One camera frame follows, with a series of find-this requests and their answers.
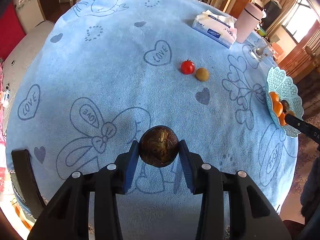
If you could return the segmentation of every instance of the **glass cup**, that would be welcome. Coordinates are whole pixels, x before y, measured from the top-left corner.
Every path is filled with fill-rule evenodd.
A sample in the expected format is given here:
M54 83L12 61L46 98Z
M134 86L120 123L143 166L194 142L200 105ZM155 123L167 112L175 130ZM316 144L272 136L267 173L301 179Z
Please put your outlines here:
M263 48L268 44L268 41L265 38L261 38L257 41L256 45L252 49L252 55L258 60L263 61L265 58L270 57L273 55L273 50L271 49L270 45L267 46L264 50L261 56L259 56L256 52L256 49Z

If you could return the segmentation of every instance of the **orange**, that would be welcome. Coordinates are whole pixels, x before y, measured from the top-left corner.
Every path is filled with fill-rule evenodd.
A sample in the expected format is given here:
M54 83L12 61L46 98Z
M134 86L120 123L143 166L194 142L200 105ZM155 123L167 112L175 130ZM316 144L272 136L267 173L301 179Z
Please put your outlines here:
M281 115L279 116L279 122L280 122L280 125L281 125L281 126L287 125L287 123L286 123L285 120L284 120L284 117L285 117L285 114L284 114L284 113L281 113Z
M279 101L279 96L278 96L278 94L277 94L276 92L271 91L271 92L269 93L269 95L270 95L270 97L271 97L271 99L272 99L272 102Z
M295 116L294 112L292 112L291 110L287 111L285 114L291 114L291 115Z
M283 111L283 106L281 102L272 102L272 110L276 113L276 116L279 117Z

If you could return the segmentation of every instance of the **wooden floor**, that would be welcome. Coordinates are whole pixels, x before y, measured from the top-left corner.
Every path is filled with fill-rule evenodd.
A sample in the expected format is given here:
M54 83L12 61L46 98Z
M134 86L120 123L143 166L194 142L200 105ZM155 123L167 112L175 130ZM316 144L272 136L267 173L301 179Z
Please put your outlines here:
M66 12L70 9L70 3L61 3L60 8L56 10L53 14L51 14L49 17L47 17L46 20L51 21L53 23L56 23L57 20Z

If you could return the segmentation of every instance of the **small round fruit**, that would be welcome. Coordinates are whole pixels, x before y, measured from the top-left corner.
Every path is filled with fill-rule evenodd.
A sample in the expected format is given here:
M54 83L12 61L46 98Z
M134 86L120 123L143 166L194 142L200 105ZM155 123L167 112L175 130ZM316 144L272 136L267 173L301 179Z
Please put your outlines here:
M276 92L271 91L271 92L269 93L269 95L270 95L270 97L271 97L271 99L272 99L272 102L279 101L279 96L278 96L278 94L277 94Z
M281 102L272 102L272 110L275 112L276 116L279 117L283 111L283 106Z
M196 71L196 77L200 81L207 81L210 77L209 71L203 67L198 68Z
M192 74L195 71L195 64L189 59L181 63L181 72L185 75Z
M292 112L291 110L287 111L285 114L291 114L291 115L293 115L293 116L296 116L296 115L294 114L294 112Z
M287 123L284 120L284 117L285 117L285 113L281 113L281 115L279 116L279 122L281 126L287 125Z
M283 111L287 112L289 110L289 108L290 108L288 101L287 100L281 100L280 102L281 102L281 104L283 106Z
M177 157L178 143L178 137L169 127L155 126L146 131L140 139L140 158L158 168L168 166Z

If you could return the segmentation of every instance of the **green bowl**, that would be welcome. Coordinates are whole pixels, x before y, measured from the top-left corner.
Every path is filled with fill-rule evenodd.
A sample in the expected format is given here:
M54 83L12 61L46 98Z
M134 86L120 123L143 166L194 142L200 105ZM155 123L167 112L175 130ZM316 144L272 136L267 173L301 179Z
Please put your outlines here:
M258 30L258 34L261 36L261 37L265 37L267 35L267 33L264 31L264 29L260 28L260 30Z

